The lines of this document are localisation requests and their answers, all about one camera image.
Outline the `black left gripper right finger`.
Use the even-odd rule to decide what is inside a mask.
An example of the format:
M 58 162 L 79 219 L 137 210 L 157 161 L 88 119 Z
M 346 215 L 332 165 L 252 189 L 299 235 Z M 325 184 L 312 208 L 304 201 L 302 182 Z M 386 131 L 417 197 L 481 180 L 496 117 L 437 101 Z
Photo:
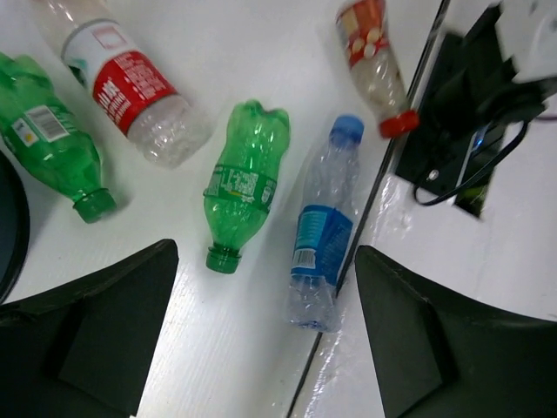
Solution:
M 553 321 L 471 299 L 370 246 L 355 271 L 386 416 L 555 416 Z

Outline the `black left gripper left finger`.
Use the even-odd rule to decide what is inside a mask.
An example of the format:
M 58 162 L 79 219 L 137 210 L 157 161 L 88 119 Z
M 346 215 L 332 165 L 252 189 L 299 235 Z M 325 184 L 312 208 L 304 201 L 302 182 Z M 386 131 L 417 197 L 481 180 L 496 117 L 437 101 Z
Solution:
M 162 239 L 3 305 L 1 415 L 136 415 L 177 269 L 177 244 Z

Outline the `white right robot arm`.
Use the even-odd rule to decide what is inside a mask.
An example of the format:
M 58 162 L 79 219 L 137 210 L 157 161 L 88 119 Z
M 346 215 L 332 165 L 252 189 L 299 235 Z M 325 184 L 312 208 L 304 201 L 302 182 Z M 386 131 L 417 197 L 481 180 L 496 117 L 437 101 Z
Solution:
M 556 77 L 556 0 L 501 1 L 496 24 L 503 58 L 518 82 Z

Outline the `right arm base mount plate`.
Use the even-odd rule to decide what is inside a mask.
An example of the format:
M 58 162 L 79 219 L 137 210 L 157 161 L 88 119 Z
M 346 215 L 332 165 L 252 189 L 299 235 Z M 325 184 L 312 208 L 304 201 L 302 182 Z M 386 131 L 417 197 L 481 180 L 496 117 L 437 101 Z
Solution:
M 448 34 L 440 46 L 395 173 L 414 200 L 435 206 L 451 200 L 479 217 L 495 166 L 526 136 L 540 106 L 533 87 L 513 82 L 494 30 Z

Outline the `clear bottle with blue label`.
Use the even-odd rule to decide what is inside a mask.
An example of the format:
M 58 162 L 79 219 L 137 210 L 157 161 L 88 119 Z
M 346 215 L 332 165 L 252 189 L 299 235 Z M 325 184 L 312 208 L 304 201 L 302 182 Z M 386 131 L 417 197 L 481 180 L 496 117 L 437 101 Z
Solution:
M 319 333 L 339 329 L 339 272 L 357 219 L 352 197 L 359 177 L 360 118 L 338 116 L 308 165 L 292 252 L 288 321 Z

